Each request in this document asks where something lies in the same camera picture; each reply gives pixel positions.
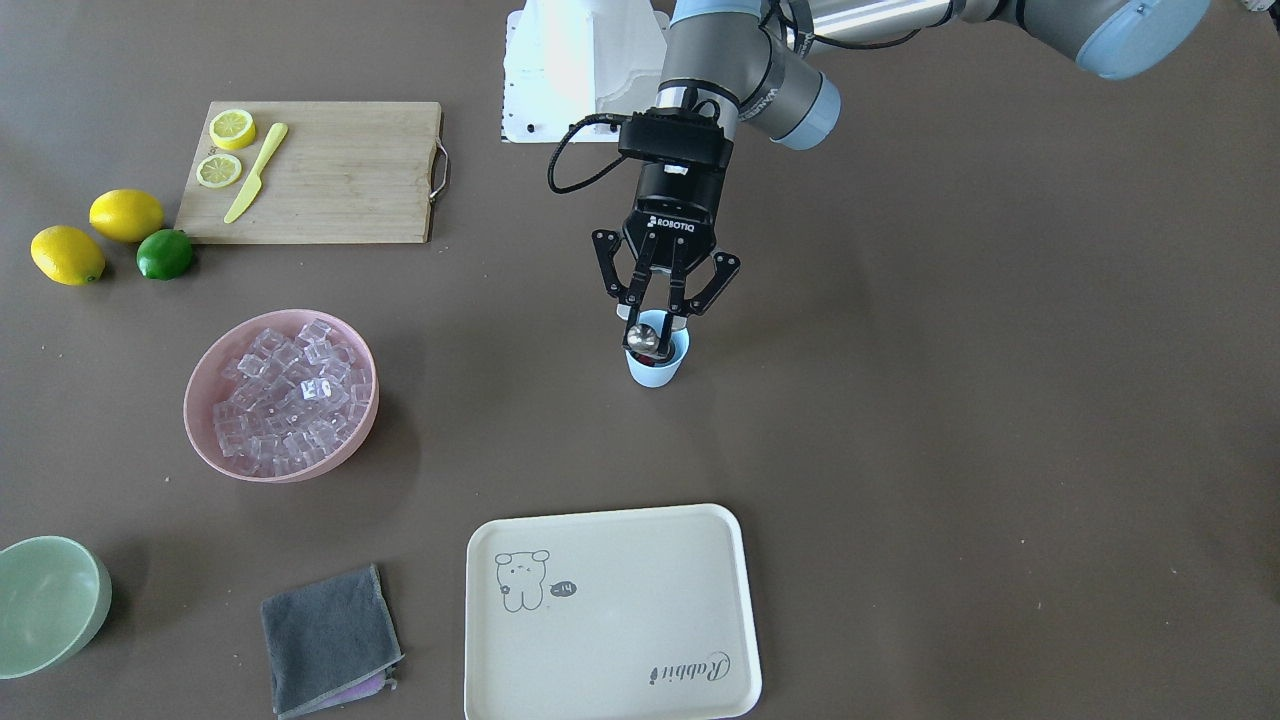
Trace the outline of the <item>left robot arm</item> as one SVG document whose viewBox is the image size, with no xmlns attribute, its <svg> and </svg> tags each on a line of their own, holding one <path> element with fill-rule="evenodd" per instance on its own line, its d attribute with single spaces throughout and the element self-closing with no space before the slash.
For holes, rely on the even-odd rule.
<svg viewBox="0 0 1280 720">
<path fill-rule="evenodd" d="M 882 50 L 960 20 L 1004 22 L 1105 79 L 1148 70 L 1203 19 L 1206 1 L 680 1 L 654 104 L 582 126 L 618 131 L 621 160 L 641 163 L 634 209 L 593 236 L 623 347 L 655 366 L 675 336 L 739 272 L 716 238 L 740 126 L 808 150 L 835 128 L 841 97 L 808 58 L 824 49 Z"/>
</svg>

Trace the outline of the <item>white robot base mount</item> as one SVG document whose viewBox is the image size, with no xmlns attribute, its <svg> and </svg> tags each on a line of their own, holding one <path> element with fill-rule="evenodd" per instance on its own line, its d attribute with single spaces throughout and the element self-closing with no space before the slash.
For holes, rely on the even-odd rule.
<svg viewBox="0 0 1280 720">
<path fill-rule="evenodd" d="M 526 1 L 506 20 L 502 138 L 557 143 L 584 117 L 650 108 L 669 23 L 649 1 Z"/>
</svg>

